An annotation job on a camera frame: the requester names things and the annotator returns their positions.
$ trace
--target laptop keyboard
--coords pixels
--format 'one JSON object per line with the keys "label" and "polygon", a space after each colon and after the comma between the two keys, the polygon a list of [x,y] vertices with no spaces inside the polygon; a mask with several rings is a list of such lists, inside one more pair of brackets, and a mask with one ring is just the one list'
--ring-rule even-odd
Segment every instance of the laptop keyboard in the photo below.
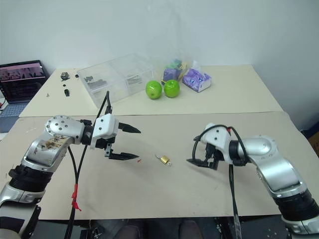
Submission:
{"label": "laptop keyboard", "polygon": [[23,111],[27,104],[28,103],[7,105],[7,107],[1,112],[0,118],[19,116],[19,114]]}

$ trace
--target laptop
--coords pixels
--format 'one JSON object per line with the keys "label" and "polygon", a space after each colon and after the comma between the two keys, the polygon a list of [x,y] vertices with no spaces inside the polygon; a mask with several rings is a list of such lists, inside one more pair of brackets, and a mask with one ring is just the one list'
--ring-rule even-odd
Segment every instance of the laptop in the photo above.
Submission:
{"label": "laptop", "polygon": [[8,102],[0,112],[0,133],[9,132],[46,80],[39,60],[0,65],[0,90]]}

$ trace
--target robotic arm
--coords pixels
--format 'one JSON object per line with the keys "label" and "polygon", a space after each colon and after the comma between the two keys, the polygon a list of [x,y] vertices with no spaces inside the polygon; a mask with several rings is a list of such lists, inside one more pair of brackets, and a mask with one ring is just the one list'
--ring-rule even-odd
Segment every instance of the robotic arm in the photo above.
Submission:
{"label": "robotic arm", "polygon": [[45,130],[29,147],[21,164],[11,169],[0,193],[0,238],[29,238],[35,228],[41,208],[37,205],[45,193],[53,173],[71,144],[90,145],[91,149],[105,149],[109,159],[137,158],[130,153],[115,154],[111,149],[118,129],[141,133],[138,129],[120,123],[113,115],[76,121],[68,116],[55,116],[45,124]]}
{"label": "robotic arm", "polygon": [[[214,124],[210,123],[205,129],[212,126]],[[248,162],[257,167],[259,178],[278,205],[282,220],[293,237],[301,238],[302,235],[318,237],[319,206],[291,162],[278,152],[275,140],[260,135],[242,141]],[[189,162],[215,170],[219,160],[235,166],[246,164],[243,148],[239,141],[231,139],[225,127],[209,130],[201,137],[201,142],[206,144],[205,161],[189,159]]]}

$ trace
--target clear plastic box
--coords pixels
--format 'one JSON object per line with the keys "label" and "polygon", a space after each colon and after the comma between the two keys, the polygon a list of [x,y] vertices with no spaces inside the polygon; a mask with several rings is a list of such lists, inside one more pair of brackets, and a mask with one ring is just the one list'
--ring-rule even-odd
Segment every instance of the clear plastic box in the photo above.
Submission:
{"label": "clear plastic box", "polygon": [[78,75],[99,108],[106,91],[115,102],[145,90],[146,83],[154,79],[154,68],[141,56],[131,54],[81,69]]}

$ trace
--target red zip tie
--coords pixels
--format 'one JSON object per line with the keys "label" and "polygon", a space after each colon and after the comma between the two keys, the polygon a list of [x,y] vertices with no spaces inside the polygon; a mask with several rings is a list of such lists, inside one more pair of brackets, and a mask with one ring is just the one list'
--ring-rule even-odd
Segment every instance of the red zip tie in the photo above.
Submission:
{"label": "red zip tie", "polygon": [[78,184],[74,184],[74,192],[72,193],[72,197],[73,198],[73,201],[72,201],[72,207],[75,208],[75,209],[78,209],[80,211],[82,211],[80,208],[79,208],[79,205],[78,203],[76,202],[76,198],[78,196]]}

